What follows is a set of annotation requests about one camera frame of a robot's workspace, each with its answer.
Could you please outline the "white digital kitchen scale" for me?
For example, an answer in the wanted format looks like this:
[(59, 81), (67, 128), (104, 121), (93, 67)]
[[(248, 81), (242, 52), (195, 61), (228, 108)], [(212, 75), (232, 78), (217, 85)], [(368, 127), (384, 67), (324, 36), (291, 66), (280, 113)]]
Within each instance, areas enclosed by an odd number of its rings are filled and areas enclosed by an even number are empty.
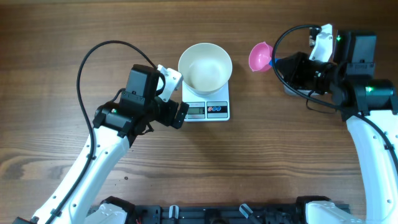
[(185, 122), (215, 122), (230, 119), (228, 83), (209, 95), (198, 95), (183, 83), (182, 101), (189, 105)]

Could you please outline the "pink scoop with blue handle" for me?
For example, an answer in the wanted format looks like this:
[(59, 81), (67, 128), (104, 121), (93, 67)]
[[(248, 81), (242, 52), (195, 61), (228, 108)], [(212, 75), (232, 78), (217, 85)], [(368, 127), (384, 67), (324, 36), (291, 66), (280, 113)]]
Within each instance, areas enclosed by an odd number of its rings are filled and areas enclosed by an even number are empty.
[(266, 72), (272, 68), (273, 48), (266, 42), (256, 44), (249, 54), (249, 67), (253, 72)]

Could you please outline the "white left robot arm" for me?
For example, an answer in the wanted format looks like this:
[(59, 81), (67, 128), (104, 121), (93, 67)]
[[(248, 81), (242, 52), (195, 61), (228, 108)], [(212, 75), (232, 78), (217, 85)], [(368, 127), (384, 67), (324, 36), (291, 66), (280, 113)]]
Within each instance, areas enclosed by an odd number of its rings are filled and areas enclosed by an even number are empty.
[(188, 111), (184, 102), (170, 99), (180, 87), (180, 72), (159, 65), (157, 69), (133, 66), (119, 103), (100, 106), (85, 147), (52, 196), (33, 214), (29, 223), (94, 223), (126, 221), (133, 205), (112, 207), (112, 214), (89, 215), (88, 211), (112, 171), (134, 140), (153, 129), (150, 122), (181, 128)]

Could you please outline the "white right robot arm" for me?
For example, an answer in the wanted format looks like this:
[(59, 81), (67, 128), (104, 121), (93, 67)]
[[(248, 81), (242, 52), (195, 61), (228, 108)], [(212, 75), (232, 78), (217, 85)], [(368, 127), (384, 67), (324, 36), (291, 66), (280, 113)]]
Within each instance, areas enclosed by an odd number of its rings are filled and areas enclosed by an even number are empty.
[(374, 78), (376, 34), (340, 30), (333, 60), (303, 52), (271, 64), (290, 91), (341, 113), (353, 139), (366, 196), (365, 223), (397, 223), (397, 90)]

